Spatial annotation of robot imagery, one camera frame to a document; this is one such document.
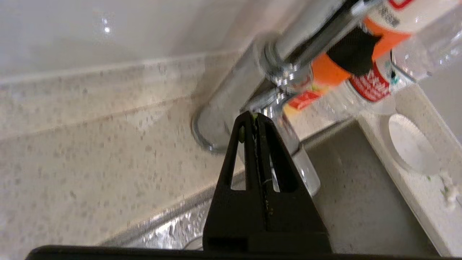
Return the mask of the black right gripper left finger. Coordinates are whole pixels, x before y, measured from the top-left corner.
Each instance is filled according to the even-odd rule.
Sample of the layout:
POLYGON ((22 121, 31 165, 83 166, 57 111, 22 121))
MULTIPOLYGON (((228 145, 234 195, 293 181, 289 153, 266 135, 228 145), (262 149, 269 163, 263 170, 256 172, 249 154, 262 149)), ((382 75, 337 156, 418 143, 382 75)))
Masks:
POLYGON ((255 235, 265 230, 261 185, 252 113, 239 115, 233 125, 210 210, 203 230, 203 250, 248 252, 255 235), (245 189, 231 187, 240 137, 244 137, 245 189))

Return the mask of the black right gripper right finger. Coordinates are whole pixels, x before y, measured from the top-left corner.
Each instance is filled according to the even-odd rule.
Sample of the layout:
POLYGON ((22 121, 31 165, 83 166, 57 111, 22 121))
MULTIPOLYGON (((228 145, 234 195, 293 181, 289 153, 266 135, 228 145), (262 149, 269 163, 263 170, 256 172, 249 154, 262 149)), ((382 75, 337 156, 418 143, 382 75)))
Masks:
POLYGON ((256 155, 263 199, 259 249, 272 253, 332 253, 327 229, 272 120, 256 114, 256 155))

